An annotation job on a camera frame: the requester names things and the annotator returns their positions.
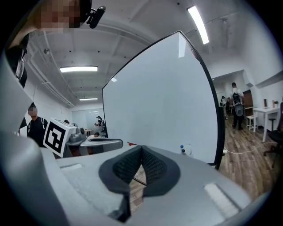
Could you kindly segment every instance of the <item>white table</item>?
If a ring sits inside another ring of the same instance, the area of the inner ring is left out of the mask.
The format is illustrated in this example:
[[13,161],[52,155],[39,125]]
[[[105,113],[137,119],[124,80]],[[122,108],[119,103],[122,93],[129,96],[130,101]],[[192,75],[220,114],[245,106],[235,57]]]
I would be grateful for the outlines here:
[[265,142],[266,134],[267,134],[267,122],[268,122],[268,115],[272,113],[278,113],[277,119],[280,118],[280,108],[253,108],[253,115],[255,116],[253,119],[254,127],[253,132],[256,132],[256,112],[263,113],[264,114],[264,137],[262,139],[263,142]]

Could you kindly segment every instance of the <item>black mesh padding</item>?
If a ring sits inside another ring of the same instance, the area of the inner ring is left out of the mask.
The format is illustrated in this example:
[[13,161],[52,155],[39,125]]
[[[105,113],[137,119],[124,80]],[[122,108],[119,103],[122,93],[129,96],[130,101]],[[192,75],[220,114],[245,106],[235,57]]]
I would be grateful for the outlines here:
[[142,164],[147,186],[143,197],[161,196],[170,191],[180,178],[178,165],[170,158],[147,146],[135,146],[106,160],[99,168],[99,177],[112,192],[130,197],[129,183]]
[[113,165],[114,174],[129,184],[141,165],[140,149],[129,153]]
[[148,185],[166,174],[166,164],[145,149],[142,150],[141,164],[145,170],[146,183]]

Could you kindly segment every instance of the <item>lab room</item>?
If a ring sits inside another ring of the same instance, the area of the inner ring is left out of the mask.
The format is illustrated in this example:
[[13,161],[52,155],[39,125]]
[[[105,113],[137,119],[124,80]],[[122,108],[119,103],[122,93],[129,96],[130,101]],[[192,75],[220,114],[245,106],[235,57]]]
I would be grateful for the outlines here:
[[19,1],[0,167],[21,222],[275,224],[283,39],[248,2]]

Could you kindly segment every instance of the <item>whiteboard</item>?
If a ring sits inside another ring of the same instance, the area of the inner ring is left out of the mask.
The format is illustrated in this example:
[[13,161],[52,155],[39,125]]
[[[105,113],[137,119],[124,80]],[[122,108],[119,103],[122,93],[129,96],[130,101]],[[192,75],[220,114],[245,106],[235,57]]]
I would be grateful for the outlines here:
[[109,138],[175,153],[189,144],[194,158],[214,163],[219,104],[208,72],[191,49],[176,32],[116,73],[103,88]]

